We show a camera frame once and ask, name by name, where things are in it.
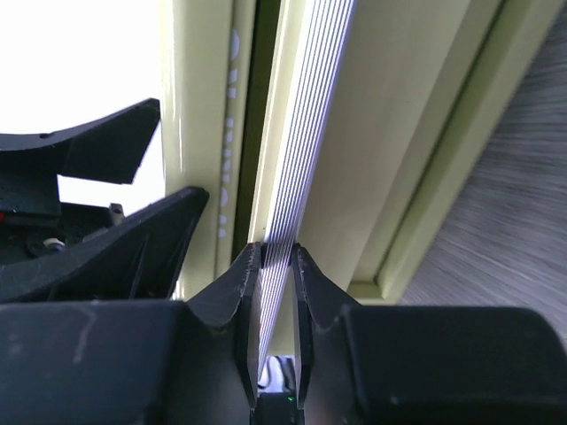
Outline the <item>green metal drawer toolbox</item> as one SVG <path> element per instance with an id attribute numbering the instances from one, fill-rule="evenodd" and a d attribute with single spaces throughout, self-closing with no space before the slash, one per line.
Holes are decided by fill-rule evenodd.
<path id="1" fill-rule="evenodd" d="M 167 192 L 208 190 L 175 288 L 249 242 L 260 350 L 288 353 L 293 243 L 357 301 L 400 301 L 561 1 L 163 1 Z"/>

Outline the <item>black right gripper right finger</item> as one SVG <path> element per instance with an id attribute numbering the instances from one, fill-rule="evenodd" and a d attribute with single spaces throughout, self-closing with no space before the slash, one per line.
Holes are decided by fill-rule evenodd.
<path id="1" fill-rule="evenodd" d="M 518 307 L 368 306 L 291 252 L 306 424 L 563 424 L 566 352 Z"/>

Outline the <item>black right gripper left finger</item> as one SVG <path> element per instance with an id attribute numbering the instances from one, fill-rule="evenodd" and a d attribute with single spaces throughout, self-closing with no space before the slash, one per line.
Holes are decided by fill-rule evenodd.
<path id="1" fill-rule="evenodd" d="M 4 305 L 4 424 L 247 424 L 261 247 L 186 302 Z"/>

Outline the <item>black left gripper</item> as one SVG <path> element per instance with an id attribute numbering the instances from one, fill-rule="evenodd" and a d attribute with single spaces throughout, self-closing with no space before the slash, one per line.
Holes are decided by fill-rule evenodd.
<path id="1" fill-rule="evenodd" d="M 12 263 L 2 303 L 173 295 L 206 190 L 181 189 L 116 226 L 110 205 L 63 203 L 58 190 L 60 175 L 132 183 L 159 121 L 148 98 L 76 127 L 1 135 L 1 262 Z"/>

